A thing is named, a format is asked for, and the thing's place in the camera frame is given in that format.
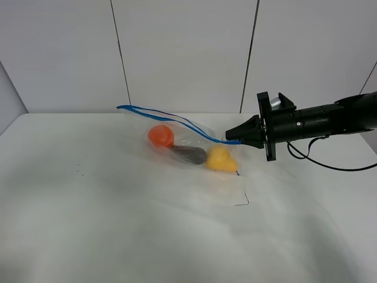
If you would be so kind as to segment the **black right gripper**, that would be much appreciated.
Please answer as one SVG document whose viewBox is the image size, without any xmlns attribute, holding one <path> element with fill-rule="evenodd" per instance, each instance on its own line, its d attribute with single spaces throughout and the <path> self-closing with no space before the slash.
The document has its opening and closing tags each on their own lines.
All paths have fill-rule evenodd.
<svg viewBox="0 0 377 283">
<path fill-rule="evenodd" d="M 259 115 L 254 115 L 244 123 L 226 131 L 227 139 L 240 139 L 241 144 L 265 148 L 268 162 L 276 160 L 276 141 L 273 119 L 281 114 L 293 113 L 294 111 L 272 111 L 268 92 L 257 94 L 260 111 L 260 125 L 262 137 L 259 137 Z"/>
</svg>

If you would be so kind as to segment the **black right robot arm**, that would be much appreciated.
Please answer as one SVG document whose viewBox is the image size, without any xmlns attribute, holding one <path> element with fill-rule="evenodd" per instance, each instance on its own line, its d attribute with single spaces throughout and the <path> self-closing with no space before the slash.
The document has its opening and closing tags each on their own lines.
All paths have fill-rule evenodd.
<svg viewBox="0 0 377 283">
<path fill-rule="evenodd" d="M 257 94 L 260 113 L 226 131 L 228 141 L 266 150 L 276 160 L 276 144 L 295 140 L 353 134 L 376 128 L 376 92 L 346 97 L 332 104 L 298 110 L 282 93 L 271 100 Z"/>
</svg>

